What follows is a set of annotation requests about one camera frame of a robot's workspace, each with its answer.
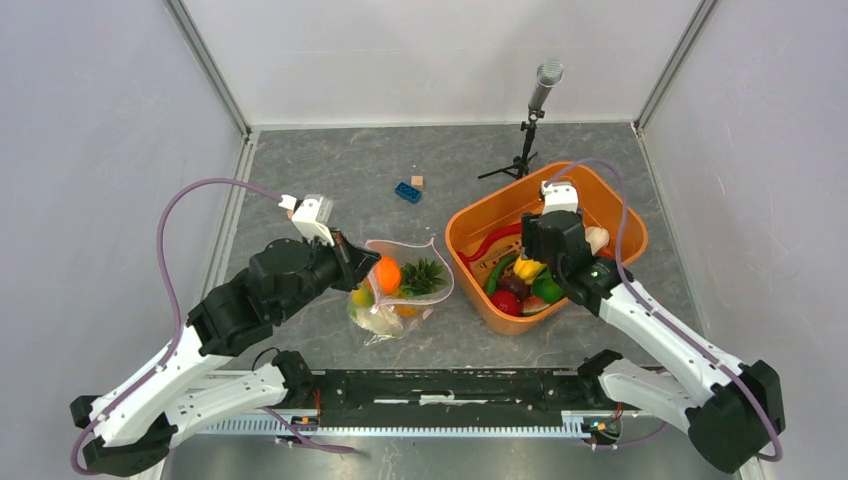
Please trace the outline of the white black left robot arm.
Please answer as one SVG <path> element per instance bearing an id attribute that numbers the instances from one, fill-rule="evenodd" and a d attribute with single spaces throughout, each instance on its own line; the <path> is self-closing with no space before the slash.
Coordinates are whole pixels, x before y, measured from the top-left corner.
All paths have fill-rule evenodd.
<path id="1" fill-rule="evenodd" d="M 329 243 L 278 239 L 250 258 L 231 280 L 213 288 L 179 326 L 159 358 L 102 395 L 71 405 L 82 435 L 72 454 L 84 475 L 131 477 L 162 461 L 171 449 L 232 415 L 285 402 L 306 405 L 313 375 L 296 352 L 284 351 L 258 370 L 201 392 L 206 374 L 271 336 L 328 289 L 358 287 L 379 253 L 350 244 L 337 231 Z"/>

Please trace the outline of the toy orange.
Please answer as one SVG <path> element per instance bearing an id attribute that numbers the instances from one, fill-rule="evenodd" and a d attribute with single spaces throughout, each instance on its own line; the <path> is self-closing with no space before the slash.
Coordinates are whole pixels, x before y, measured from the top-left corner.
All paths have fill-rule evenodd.
<path id="1" fill-rule="evenodd" d="M 373 268 L 377 288 L 381 294 L 392 294 L 403 281 L 401 268 L 390 256 L 383 256 Z"/>

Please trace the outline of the toy pineapple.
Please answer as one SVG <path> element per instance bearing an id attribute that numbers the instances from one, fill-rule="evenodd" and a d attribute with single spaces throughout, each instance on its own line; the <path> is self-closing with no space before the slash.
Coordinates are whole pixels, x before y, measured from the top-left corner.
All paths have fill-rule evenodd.
<path id="1" fill-rule="evenodd" d="M 447 284 L 444 277 L 447 267 L 436 260 L 419 258 L 401 267 L 403 281 L 391 295 L 394 298 L 418 298 L 437 292 Z"/>

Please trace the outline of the yellow toy banana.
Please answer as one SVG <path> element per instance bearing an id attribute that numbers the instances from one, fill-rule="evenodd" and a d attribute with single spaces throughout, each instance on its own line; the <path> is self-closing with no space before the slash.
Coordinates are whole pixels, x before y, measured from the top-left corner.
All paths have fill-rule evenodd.
<path id="1" fill-rule="evenodd" d="M 513 274 L 527 285 L 532 285 L 537 276 L 547 268 L 545 263 L 519 257 L 513 264 Z"/>

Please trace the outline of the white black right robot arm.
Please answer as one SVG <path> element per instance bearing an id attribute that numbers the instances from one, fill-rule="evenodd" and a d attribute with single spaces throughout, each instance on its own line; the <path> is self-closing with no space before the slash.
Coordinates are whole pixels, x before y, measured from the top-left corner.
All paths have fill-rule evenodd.
<path id="1" fill-rule="evenodd" d="M 664 373 L 604 351 L 577 382 L 591 408 L 634 406 L 684 432 L 713 467 L 734 473 L 756 458 L 783 458 L 781 380 L 767 362 L 748 364 L 676 318 L 622 265 L 595 255 L 579 214 L 552 211 L 521 218 L 523 254 L 540 261 L 572 303 L 625 333 Z"/>

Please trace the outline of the toy lemon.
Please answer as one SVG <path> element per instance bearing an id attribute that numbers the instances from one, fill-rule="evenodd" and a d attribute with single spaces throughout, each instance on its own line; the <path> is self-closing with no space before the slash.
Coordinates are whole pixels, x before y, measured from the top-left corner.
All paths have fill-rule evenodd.
<path id="1" fill-rule="evenodd" d="M 351 292 L 351 304 L 356 308 L 370 308 L 374 305 L 374 294 L 369 285 L 362 286 Z"/>

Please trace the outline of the toy cauliflower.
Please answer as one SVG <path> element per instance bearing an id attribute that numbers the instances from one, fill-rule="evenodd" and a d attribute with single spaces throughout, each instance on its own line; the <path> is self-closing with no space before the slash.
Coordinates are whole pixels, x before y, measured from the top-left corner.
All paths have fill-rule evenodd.
<path id="1" fill-rule="evenodd" d="M 352 321 L 378 337 L 399 338 L 405 335 L 400 317 L 390 308 L 355 307 L 349 311 Z"/>

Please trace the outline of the clear pink-dotted zip bag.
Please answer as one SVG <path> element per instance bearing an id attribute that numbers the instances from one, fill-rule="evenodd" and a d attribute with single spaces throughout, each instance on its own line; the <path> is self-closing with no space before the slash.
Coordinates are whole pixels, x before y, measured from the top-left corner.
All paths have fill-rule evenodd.
<path id="1" fill-rule="evenodd" d="M 381 259 L 349 294 L 346 312 L 372 342 L 406 336 L 453 293 L 454 273 L 434 237 L 424 243 L 374 239 L 366 247 Z"/>

